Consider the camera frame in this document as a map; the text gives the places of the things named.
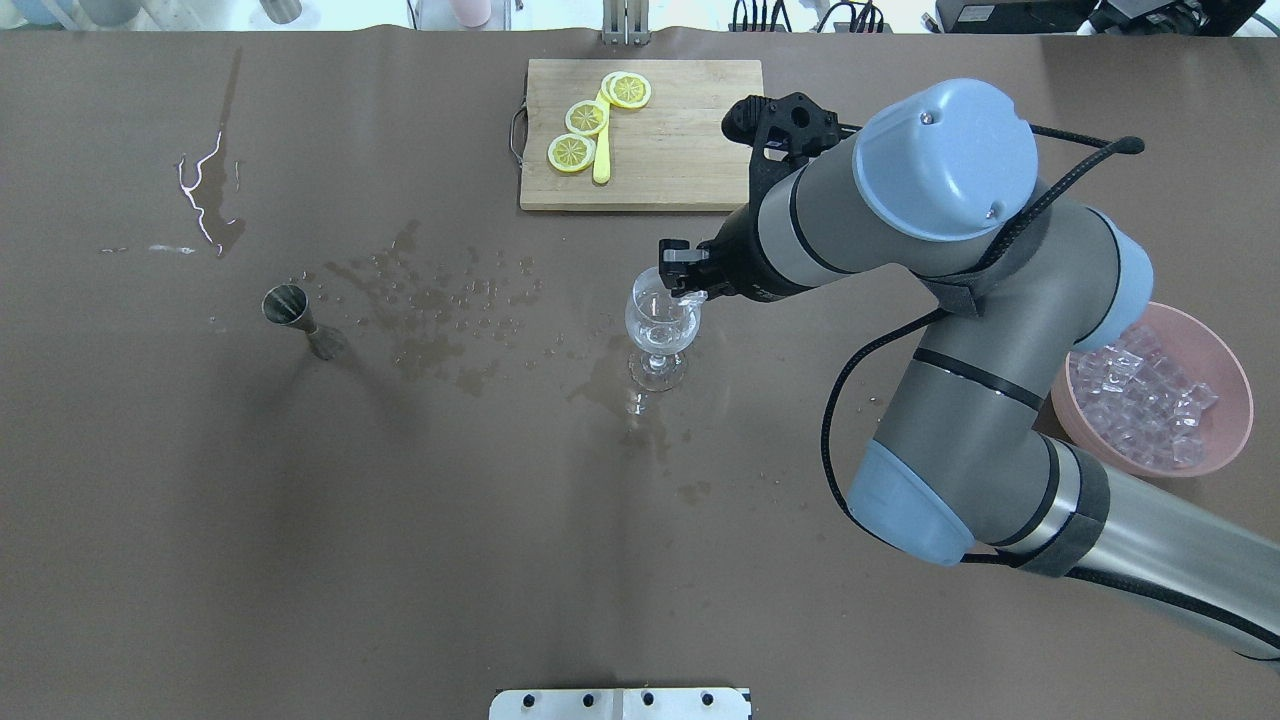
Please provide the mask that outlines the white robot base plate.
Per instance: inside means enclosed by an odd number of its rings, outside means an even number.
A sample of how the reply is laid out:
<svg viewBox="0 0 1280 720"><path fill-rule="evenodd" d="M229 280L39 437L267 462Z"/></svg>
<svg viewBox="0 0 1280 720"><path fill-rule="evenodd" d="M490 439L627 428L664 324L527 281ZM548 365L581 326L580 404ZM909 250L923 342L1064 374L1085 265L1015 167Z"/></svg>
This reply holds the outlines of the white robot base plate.
<svg viewBox="0 0 1280 720"><path fill-rule="evenodd" d="M508 689L489 719L753 719L750 692L732 687Z"/></svg>

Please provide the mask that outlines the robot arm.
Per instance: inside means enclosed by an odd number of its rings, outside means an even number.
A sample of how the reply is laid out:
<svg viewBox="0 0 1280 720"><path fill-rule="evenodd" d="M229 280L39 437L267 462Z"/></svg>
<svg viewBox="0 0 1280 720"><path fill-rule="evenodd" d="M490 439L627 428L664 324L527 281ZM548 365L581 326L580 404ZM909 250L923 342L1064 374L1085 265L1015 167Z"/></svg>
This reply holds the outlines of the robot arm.
<svg viewBox="0 0 1280 720"><path fill-rule="evenodd" d="M1070 351L1147 307L1149 258L1068 188L1137 137L1033 126L980 79L841 123L804 94L721 123L750 147L749 200L700 245L662 240L675 296L768 304L899 265L925 315L846 363L820 460L841 511L927 562L991 564L1142 600L1277 666L1277 546L1033 427Z"/></svg>

